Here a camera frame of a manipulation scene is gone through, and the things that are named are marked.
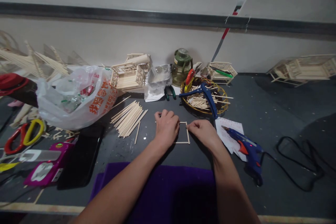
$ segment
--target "phone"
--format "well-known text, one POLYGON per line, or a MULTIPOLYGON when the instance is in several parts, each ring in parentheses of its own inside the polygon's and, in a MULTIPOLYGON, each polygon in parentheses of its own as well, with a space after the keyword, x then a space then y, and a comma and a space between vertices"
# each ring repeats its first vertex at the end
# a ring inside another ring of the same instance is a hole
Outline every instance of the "phone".
POLYGON ((90 182, 104 129, 100 124, 93 124, 80 130, 68 163, 58 180, 58 190, 84 187, 90 182))

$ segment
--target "purple cloth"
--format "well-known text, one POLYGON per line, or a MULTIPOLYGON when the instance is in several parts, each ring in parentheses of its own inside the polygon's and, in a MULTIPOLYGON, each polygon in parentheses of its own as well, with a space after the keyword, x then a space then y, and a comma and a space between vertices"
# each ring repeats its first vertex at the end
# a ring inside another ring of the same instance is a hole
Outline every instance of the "purple cloth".
MULTIPOLYGON (((129 163, 109 163, 98 174, 90 200, 129 163)), ((218 223, 211 170, 157 166, 126 223, 218 223)))

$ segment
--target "paper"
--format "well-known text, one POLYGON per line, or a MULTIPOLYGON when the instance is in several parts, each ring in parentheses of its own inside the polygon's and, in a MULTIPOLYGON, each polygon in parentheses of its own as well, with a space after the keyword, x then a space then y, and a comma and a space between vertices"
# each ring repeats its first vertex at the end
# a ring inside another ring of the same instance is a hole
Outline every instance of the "paper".
POLYGON ((230 121, 228 119, 218 117, 215 120, 216 128, 217 128, 217 134, 219 135, 220 139, 222 140, 223 144, 226 146, 226 148, 229 150, 229 152, 235 153, 241 160, 246 162, 246 156, 239 151, 240 144, 234 140, 230 135, 226 132, 225 129, 223 129, 222 126, 234 129, 238 131, 241 134, 244 134, 243 125, 239 122, 230 121))
POLYGON ((151 94, 147 86, 144 87, 144 90, 145 90, 145 102, 154 102, 154 101, 160 100, 162 96, 165 95, 164 89, 161 92, 158 92, 156 94, 151 94))

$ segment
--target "bundle of wooden sticks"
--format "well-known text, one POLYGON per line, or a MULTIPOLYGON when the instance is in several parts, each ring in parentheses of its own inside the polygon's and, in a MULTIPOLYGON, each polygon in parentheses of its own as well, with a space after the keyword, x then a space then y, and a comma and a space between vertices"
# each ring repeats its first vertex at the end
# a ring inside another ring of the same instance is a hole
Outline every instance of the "bundle of wooden sticks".
MULTIPOLYGON (((197 88, 199 88, 199 87, 197 87, 197 86, 191 86, 190 92, 194 91, 197 88)), ((215 103, 227 103, 227 104, 230 104, 230 102, 219 101, 218 97, 221 97, 223 99, 225 99, 225 98, 233 99, 233 97, 218 96, 218 95, 212 94, 212 98, 213 98, 213 100, 214 100, 215 103)), ((196 93, 196 94, 188 96, 187 97, 187 102, 191 106, 193 106, 193 107, 196 107, 196 108, 199 108, 199 109, 203 109, 203 110, 210 110, 209 109, 210 108, 209 103, 208 103, 207 99, 204 97, 203 93, 196 93)))
POLYGON ((126 108, 117 113, 111 118, 111 123, 115 124, 119 132, 118 137, 128 137, 135 127, 140 124, 141 119, 147 113, 148 110, 143 110, 139 102, 134 101, 126 108))

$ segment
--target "wall molding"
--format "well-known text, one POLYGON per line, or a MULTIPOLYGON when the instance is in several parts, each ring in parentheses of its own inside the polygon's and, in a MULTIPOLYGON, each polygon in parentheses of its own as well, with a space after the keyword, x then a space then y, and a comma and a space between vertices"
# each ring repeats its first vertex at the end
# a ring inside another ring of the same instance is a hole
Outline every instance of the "wall molding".
POLYGON ((335 23, 0 2, 0 14, 336 36, 335 23))

